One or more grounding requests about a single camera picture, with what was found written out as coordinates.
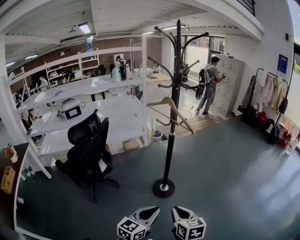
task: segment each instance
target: gray pants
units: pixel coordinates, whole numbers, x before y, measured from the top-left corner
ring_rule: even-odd
[[[215,98],[215,95],[216,95],[216,87],[212,87],[212,86],[209,86],[209,85],[206,85],[205,87],[206,87],[205,93],[202,96],[197,109],[200,110],[201,108],[203,108],[204,103],[206,101],[206,105],[205,105],[205,108],[204,108],[203,112],[208,113],[208,110],[210,109],[210,105],[214,102],[214,98]]]

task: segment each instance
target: white ceiling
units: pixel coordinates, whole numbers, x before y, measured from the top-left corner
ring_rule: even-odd
[[[7,28],[6,59],[21,61],[61,41],[82,37],[78,24],[84,22],[95,35],[137,35],[153,30],[155,25],[175,25],[177,19],[190,28],[234,27],[211,13],[175,0],[49,0]]]

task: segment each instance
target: pink jacket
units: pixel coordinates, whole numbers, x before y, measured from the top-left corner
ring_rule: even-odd
[[[273,93],[274,93],[274,83],[272,78],[269,75],[267,75],[264,88],[262,89],[258,112],[262,112],[263,106],[267,106],[268,103],[272,100]]]

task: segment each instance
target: beige coat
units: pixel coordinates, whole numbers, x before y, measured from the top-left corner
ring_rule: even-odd
[[[271,102],[271,107],[277,111],[279,108],[282,99],[284,98],[284,88],[281,83],[278,83],[278,79],[274,78],[274,94],[273,94],[273,99]]]

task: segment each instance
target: wooden platform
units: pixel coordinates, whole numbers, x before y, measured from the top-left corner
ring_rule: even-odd
[[[207,115],[199,115],[197,117],[193,117],[193,118],[190,118],[187,120],[187,122],[194,129],[195,133],[199,130],[210,127],[210,126],[220,123],[222,121],[223,121],[223,119],[221,119],[220,117],[215,117],[215,116],[211,115],[210,113]],[[161,125],[161,126],[158,126],[157,128],[164,132],[162,139],[167,140],[169,137],[170,130],[171,130],[171,125],[169,125],[169,126]],[[184,136],[186,134],[191,134],[190,131],[186,130],[185,128],[183,128],[181,126],[175,127],[175,133],[176,133],[176,137]]]

